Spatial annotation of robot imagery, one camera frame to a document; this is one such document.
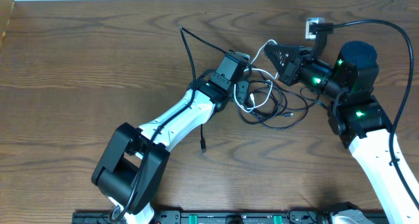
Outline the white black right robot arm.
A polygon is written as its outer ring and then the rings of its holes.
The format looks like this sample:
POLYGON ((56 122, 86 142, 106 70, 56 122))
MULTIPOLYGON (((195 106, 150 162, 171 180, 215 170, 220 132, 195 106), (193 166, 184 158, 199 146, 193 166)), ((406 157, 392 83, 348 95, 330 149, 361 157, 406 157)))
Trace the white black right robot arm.
POLYGON ((379 72, 373 46, 343 45, 334 66, 320 60, 326 34, 314 47, 267 44, 265 56, 287 86, 301 83, 330 98, 328 123, 362 167, 390 223, 417 223, 418 181, 392 134, 393 125, 373 96, 379 72))

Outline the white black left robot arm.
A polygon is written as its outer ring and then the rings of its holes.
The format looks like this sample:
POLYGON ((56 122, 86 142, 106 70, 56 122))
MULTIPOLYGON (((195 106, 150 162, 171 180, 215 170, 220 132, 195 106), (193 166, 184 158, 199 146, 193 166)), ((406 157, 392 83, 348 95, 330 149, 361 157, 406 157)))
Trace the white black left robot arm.
POLYGON ((150 223, 155 196, 171 150, 192 130, 221 112, 250 67, 249 55, 228 51, 215 71, 190 83, 180 101, 158 118, 113 133, 91 181, 114 205, 110 223, 150 223))

